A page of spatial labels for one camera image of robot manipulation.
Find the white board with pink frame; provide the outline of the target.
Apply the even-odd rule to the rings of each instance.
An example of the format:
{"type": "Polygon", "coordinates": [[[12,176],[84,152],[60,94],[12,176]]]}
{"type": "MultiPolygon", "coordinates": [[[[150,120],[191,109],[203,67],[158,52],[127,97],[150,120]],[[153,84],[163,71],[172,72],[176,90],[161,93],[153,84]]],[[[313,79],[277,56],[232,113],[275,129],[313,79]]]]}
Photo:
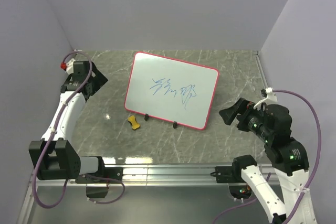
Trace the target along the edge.
{"type": "Polygon", "coordinates": [[[134,55],[124,108],[197,130],[206,128],[219,71],[157,56],[134,55]]]}

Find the yellow whiteboard eraser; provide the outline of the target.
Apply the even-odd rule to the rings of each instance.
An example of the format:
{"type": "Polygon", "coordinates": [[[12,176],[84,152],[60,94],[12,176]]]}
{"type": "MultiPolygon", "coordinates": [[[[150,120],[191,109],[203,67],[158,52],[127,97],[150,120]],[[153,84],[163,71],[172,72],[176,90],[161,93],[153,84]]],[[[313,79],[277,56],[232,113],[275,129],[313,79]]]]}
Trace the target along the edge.
{"type": "Polygon", "coordinates": [[[131,128],[133,130],[137,130],[140,128],[140,124],[137,122],[136,117],[134,115],[128,117],[127,121],[131,124],[131,128]]]}

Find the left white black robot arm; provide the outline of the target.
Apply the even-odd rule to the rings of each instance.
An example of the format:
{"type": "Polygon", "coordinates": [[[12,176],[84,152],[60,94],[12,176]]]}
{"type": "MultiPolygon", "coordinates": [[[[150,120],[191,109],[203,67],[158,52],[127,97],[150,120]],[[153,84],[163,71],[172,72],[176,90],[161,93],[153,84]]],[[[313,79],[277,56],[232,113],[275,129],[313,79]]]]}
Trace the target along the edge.
{"type": "Polygon", "coordinates": [[[32,141],[29,154],[39,180],[76,179],[87,174],[94,183],[106,178],[102,157],[81,157],[71,145],[76,122],[88,99],[108,79],[90,61],[76,61],[60,88],[57,111],[39,141],[32,141]]]}

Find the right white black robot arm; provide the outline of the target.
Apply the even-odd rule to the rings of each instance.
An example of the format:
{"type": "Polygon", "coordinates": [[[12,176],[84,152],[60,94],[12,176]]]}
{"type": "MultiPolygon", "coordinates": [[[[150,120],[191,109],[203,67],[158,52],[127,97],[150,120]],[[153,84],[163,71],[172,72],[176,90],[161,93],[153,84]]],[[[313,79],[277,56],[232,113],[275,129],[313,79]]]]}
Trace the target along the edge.
{"type": "Polygon", "coordinates": [[[250,155],[234,158],[232,177],[252,189],[269,223],[317,223],[308,185],[311,175],[308,155],[304,146],[291,136],[289,110],[279,104],[257,105],[240,98],[219,114],[226,125],[237,120],[240,131],[255,134],[264,144],[282,197],[274,192],[250,155]]]}

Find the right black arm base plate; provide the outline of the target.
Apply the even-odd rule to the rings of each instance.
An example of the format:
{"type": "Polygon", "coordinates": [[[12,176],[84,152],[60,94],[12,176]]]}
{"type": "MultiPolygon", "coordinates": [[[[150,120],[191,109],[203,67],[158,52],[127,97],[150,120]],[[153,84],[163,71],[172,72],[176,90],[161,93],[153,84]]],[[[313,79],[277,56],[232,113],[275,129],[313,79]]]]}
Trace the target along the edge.
{"type": "Polygon", "coordinates": [[[218,184],[243,183],[244,181],[232,166],[216,166],[215,171],[210,173],[218,184]]]}

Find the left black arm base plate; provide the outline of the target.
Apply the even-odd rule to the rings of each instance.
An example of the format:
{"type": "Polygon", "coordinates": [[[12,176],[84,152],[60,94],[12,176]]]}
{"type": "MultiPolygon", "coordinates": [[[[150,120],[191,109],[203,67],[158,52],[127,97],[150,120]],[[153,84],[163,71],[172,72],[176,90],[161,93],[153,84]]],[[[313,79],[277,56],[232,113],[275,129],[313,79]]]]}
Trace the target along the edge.
{"type": "Polygon", "coordinates": [[[94,174],[90,174],[91,176],[96,176],[99,179],[92,178],[92,177],[83,177],[80,175],[78,178],[76,178],[75,183],[77,184],[113,184],[111,181],[104,180],[102,178],[109,178],[114,179],[118,181],[122,181],[123,177],[123,168],[122,167],[105,167],[102,174],[99,174],[98,172],[94,174]]]}

